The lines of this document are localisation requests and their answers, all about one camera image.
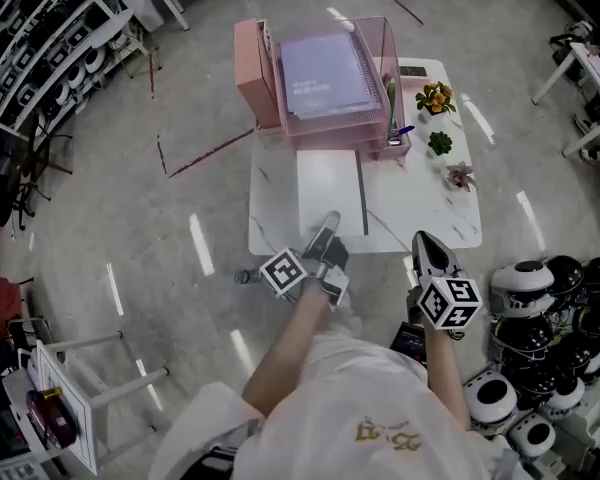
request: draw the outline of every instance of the floor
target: floor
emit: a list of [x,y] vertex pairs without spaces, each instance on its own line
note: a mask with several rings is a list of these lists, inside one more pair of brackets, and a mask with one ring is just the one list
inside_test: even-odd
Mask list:
[[[35,219],[14,239],[8,227],[1,231],[0,273],[35,276],[28,298],[58,337],[124,332],[123,344],[87,356],[107,383],[137,376],[136,361],[147,371],[168,365],[157,398],[143,391],[118,410],[125,424],[109,426],[112,440],[148,423],[167,429],[205,383],[239,389],[250,368],[243,349],[257,363],[289,310],[263,286],[233,281],[236,268],[259,262],[247,249],[253,136],[168,177],[253,125],[233,82],[232,24],[241,19],[267,18],[275,31],[329,19],[327,8],[384,15],[400,55],[444,63],[456,93],[469,97],[459,112],[483,243],[458,255],[482,288],[507,262],[600,255],[600,167],[560,154],[578,137],[571,115],[580,97],[560,80],[541,105],[529,99],[555,68],[547,39],[563,31],[567,15],[551,0],[401,1],[424,25],[391,0],[183,0],[191,30],[171,18],[155,34],[164,67],[154,92],[148,76],[119,72],[68,124],[74,139],[57,161],[74,174],[48,171],[42,188],[53,200],[36,199]],[[204,275],[195,252],[191,216],[213,275]],[[401,255],[355,256],[349,275],[362,337],[390,343],[405,310]],[[487,328],[485,312],[458,344],[465,377],[486,361]],[[101,476],[146,478],[158,442],[149,439]]]

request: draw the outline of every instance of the storage rack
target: storage rack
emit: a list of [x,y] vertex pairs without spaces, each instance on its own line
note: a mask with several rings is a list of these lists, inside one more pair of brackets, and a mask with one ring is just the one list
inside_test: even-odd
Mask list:
[[[105,46],[107,59],[102,68],[93,76],[85,77],[81,85],[73,89],[60,105],[55,102],[52,89],[66,78],[72,66],[84,62],[84,57],[92,48],[90,38],[110,28],[112,20],[123,11],[123,4],[120,0],[33,0],[34,7],[32,0],[29,0],[28,7],[33,9],[20,12],[23,1],[25,0],[0,0],[0,123],[17,131],[27,116],[36,111],[44,116],[44,130],[50,133],[77,103],[88,97],[102,75],[111,71],[135,50],[146,52],[139,39],[142,30],[135,24],[126,24],[115,43],[110,41]],[[80,26],[80,23],[85,23],[85,19],[96,14],[96,26]],[[66,16],[66,19],[59,22],[58,16]],[[41,45],[38,44],[39,41],[34,43],[36,48],[29,48],[32,32],[49,23],[51,26],[48,28],[51,30],[46,40]],[[68,37],[76,27],[81,30],[82,35],[76,36],[78,39]],[[49,56],[56,48],[61,48],[67,55],[59,63],[52,64]],[[25,65],[14,67],[16,54],[24,59]],[[46,75],[42,80],[40,72]],[[25,91],[27,98],[21,101],[19,92],[26,87],[30,87],[30,90]]]

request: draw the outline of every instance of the small potted plant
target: small potted plant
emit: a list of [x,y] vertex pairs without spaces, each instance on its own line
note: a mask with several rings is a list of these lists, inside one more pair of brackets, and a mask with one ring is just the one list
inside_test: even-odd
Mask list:
[[416,94],[418,110],[426,109],[430,115],[435,116],[443,112],[455,112],[456,107],[451,104],[453,91],[442,82],[431,83],[424,86],[424,93]]
[[449,151],[451,151],[451,137],[449,137],[444,132],[432,132],[429,135],[429,147],[433,150],[433,152],[440,156],[446,155]]
[[447,169],[449,170],[447,181],[456,190],[464,189],[467,192],[471,192],[471,185],[476,186],[476,180],[469,176],[469,174],[473,173],[470,165],[460,162],[458,165],[448,165]]

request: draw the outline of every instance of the concrete floor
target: concrete floor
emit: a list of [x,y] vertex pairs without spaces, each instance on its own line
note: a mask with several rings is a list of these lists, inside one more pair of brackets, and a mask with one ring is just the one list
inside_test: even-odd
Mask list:
[[[236,268],[259,262],[247,249],[254,137],[171,179],[157,148],[159,139],[170,174],[252,127],[233,81],[236,21],[267,18],[275,31],[329,19],[327,8],[349,17],[384,15],[401,56],[444,63],[456,94],[472,104],[460,103],[459,112],[479,187],[483,243],[459,257],[482,287],[507,262],[600,254],[600,167],[560,154],[578,138],[571,115],[580,97],[560,80],[540,106],[529,99],[555,69],[547,39],[563,31],[566,14],[551,0],[401,1],[423,26],[391,0],[183,0],[191,30],[168,16],[154,36],[164,64],[155,97],[147,76],[129,80],[119,72],[69,123],[75,137],[56,160],[74,174],[47,171],[42,188],[53,200],[34,200],[37,215],[15,240],[8,227],[1,231],[0,273],[35,276],[29,298],[59,338],[124,332],[124,344],[87,351],[105,382],[137,376],[137,360],[146,370],[170,368],[171,377],[155,386],[162,410],[149,391],[139,393],[109,425],[114,442],[149,423],[167,429],[207,382],[239,389],[247,368],[236,343],[243,339],[257,362],[288,311],[263,286],[233,281]],[[211,276],[192,242],[194,214],[215,267]],[[402,256],[354,256],[349,274],[362,337],[389,344],[405,309]],[[474,322],[458,344],[465,377],[486,361],[486,312]],[[158,442],[147,440],[102,477],[146,478]]]

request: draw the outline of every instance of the purple notebook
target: purple notebook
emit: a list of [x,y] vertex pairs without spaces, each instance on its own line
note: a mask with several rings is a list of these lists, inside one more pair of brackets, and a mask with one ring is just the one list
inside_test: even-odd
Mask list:
[[349,32],[280,45],[287,109],[300,119],[377,107]]

